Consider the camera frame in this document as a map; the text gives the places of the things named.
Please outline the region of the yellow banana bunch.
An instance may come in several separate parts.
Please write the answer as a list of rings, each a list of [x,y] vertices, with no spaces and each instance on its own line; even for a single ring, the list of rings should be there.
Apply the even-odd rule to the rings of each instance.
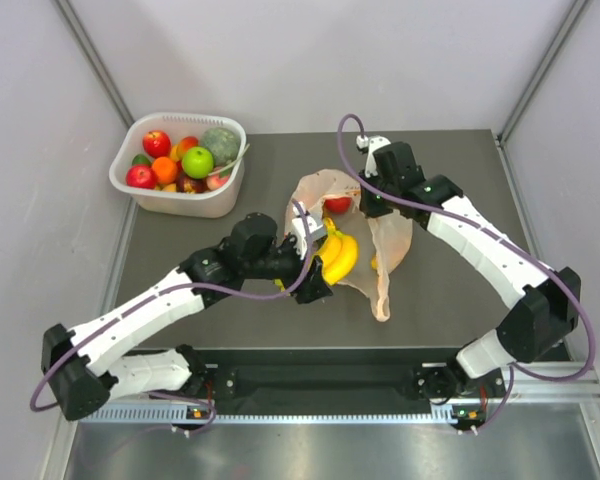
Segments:
[[[322,261],[322,278],[328,285],[334,285],[343,280],[355,267],[359,246],[356,239],[343,233],[336,227],[335,222],[323,218],[326,227],[326,240],[316,252]]]

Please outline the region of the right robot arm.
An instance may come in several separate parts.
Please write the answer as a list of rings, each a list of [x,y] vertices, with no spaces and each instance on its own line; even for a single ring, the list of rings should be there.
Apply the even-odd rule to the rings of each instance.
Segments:
[[[454,393],[472,394],[497,368],[534,362],[577,327],[578,313],[569,299],[579,296],[581,280],[572,269],[535,265],[508,249],[508,237],[455,183],[443,175],[425,177],[409,144],[360,135],[356,148],[367,157],[360,172],[368,184],[362,212],[371,218],[398,212],[418,223],[484,277],[509,309],[496,328],[451,361],[446,380]]]

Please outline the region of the translucent orange plastic bag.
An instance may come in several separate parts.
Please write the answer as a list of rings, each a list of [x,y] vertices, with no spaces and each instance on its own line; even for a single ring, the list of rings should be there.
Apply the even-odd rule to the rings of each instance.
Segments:
[[[343,215],[334,215],[324,208],[327,198],[351,197],[352,205]],[[292,216],[291,200],[304,203],[312,215],[331,218],[343,233],[358,242],[359,256],[353,270],[334,285],[345,285],[361,292],[370,301],[373,316],[379,322],[390,318],[390,274],[407,255],[413,236],[413,222],[394,212],[380,218],[367,218],[359,208],[361,188],[357,180],[333,169],[320,170],[302,177],[285,213],[284,230],[289,234]],[[378,269],[371,268],[371,259],[377,257]]]

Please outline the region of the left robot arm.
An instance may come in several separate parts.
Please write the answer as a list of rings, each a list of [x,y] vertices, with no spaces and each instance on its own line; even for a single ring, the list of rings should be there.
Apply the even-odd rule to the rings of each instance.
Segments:
[[[306,304],[331,293],[317,251],[335,229],[306,211],[277,238],[269,216],[251,213],[217,245],[192,253],[159,282],[100,317],[42,337],[43,384],[68,421],[82,420],[111,400],[153,390],[196,396],[205,367],[193,348],[139,355],[135,348],[167,326],[231,297],[248,298],[247,280],[278,281],[283,295]]]

